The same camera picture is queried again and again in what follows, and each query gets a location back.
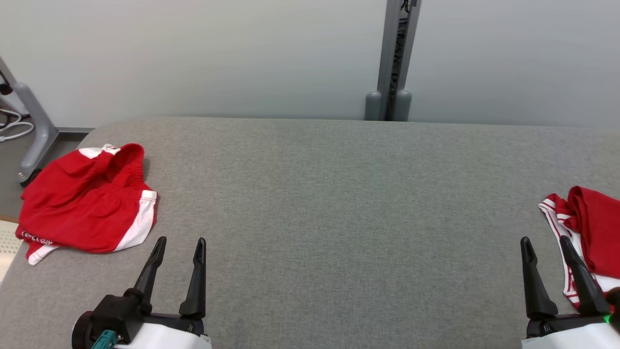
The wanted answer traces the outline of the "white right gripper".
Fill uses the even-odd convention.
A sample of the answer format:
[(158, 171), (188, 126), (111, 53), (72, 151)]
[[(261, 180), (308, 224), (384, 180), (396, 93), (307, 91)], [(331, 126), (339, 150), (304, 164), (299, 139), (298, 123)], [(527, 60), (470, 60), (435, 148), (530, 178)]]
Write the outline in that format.
[(527, 318), (521, 349), (620, 349), (620, 314), (610, 314), (603, 292), (592, 278), (571, 239), (560, 237), (578, 296), (578, 313), (558, 315), (558, 308), (538, 272), (538, 259), (528, 237), (520, 240)]

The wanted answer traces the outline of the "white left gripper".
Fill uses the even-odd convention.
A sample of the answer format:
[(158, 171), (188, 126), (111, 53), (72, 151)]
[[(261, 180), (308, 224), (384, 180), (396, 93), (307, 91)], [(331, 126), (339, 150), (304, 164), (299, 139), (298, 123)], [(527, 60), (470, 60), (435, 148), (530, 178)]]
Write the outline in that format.
[[(137, 300), (143, 316), (152, 313), (151, 296), (167, 241), (165, 236), (157, 239), (135, 285), (125, 292), (126, 297)], [(146, 318), (130, 342), (119, 340), (114, 349), (212, 349), (202, 319), (206, 315), (206, 240), (203, 237), (197, 241), (192, 261), (193, 271), (186, 299), (179, 307), (181, 316), (153, 314)]]

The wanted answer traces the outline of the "red white basketball jersey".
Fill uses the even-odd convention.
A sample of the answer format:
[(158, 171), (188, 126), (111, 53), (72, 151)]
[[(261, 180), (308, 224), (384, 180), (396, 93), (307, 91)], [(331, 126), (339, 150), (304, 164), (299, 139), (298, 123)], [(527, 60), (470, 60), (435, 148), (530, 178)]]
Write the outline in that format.
[(568, 237), (604, 295), (620, 288), (620, 200), (574, 186), (567, 198), (552, 193), (538, 208), (557, 243)]

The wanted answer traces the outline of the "red white basketball shorts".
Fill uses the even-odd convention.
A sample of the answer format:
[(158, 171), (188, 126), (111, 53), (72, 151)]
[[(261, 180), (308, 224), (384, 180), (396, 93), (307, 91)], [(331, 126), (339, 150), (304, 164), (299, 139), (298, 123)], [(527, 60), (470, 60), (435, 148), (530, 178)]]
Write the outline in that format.
[(144, 179), (137, 143), (80, 148), (52, 161), (22, 192), (15, 235), (29, 265), (58, 248), (108, 254), (142, 244), (158, 194)]

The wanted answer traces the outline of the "white textured floor mat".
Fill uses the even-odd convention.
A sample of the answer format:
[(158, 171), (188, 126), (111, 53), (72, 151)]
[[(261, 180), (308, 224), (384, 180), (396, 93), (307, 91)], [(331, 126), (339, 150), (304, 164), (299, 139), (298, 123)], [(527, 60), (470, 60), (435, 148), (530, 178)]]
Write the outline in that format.
[(17, 228), (17, 223), (0, 219), (0, 284), (22, 244), (16, 237)]

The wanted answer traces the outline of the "grey metal stand leg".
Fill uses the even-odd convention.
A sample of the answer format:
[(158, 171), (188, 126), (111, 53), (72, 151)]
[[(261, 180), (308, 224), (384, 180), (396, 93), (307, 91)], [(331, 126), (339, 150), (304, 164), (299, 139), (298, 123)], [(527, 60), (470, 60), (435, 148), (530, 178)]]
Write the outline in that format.
[(17, 95), (18, 100), (23, 105), (23, 109), (27, 112), (34, 125), (33, 143), (26, 155), (24, 155), (17, 172), (17, 180), (25, 188), (40, 173), (41, 168), (39, 168), (39, 165), (47, 156), (59, 132), (31, 88), (24, 82), (18, 82), (14, 78), (2, 57), (0, 57), (0, 77)]

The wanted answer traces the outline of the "grey metal partition post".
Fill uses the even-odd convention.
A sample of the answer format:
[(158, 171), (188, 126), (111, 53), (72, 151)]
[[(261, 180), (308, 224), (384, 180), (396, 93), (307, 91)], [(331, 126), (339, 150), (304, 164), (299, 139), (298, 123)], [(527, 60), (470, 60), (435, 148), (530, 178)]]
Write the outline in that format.
[(412, 93), (405, 84), (423, 0), (387, 0), (378, 84), (365, 100), (365, 121), (407, 122)]

